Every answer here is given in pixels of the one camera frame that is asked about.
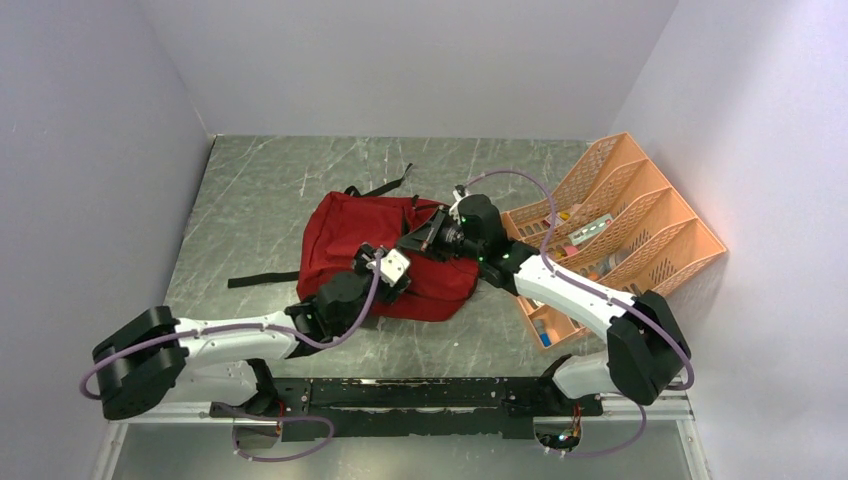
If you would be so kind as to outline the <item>red student backpack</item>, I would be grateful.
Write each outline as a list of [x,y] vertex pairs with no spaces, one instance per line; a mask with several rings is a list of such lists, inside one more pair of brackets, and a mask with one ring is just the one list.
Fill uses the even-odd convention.
[[[382,257],[388,250],[397,249],[400,237],[423,224],[441,206],[438,201],[418,195],[391,196],[391,191],[403,182],[398,178],[368,192],[350,186],[343,192],[328,193],[308,219],[297,270],[231,278],[228,288],[293,282],[303,302],[317,299],[333,283],[368,291],[374,256]],[[444,322],[475,293],[478,267],[474,261],[440,262],[411,251],[399,251],[410,260],[407,278],[396,287],[379,280],[372,314]]]

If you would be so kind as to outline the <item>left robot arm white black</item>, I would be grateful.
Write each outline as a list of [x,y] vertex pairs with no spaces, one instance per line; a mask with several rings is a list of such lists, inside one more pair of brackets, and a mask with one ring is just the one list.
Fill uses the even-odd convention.
[[251,318],[177,318],[167,306],[153,307],[93,349],[80,391],[99,401],[111,421],[193,402],[261,416],[277,400],[268,362],[340,345],[377,302],[393,303],[409,284],[399,268],[384,265],[336,274],[305,301]]

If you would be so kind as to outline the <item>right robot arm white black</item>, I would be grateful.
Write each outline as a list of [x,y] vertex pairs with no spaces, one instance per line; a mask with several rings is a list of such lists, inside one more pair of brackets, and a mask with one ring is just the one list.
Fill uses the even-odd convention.
[[647,406],[676,389],[680,372],[686,374],[680,389],[694,382],[691,351],[662,295],[615,290],[553,263],[539,248],[511,238],[485,195],[437,207],[397,245],[438,261],[473,260],[490,285],[563,313],[604,342],[605,351],[568,356],[541,376],[539,398],[550,413],[565,413],[577,399],[595,394],[619,394]]

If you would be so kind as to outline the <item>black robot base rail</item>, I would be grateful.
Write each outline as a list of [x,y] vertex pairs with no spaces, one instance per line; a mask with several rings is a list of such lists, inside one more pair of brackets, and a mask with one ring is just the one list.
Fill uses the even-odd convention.
[[595,394],[573,400],[536,377],[407,379],[276,378],[241,405],[215,401],[210,413],[285,418],[284,442],[337,438],[498,434],[532,439],[543,417],[602,414]]

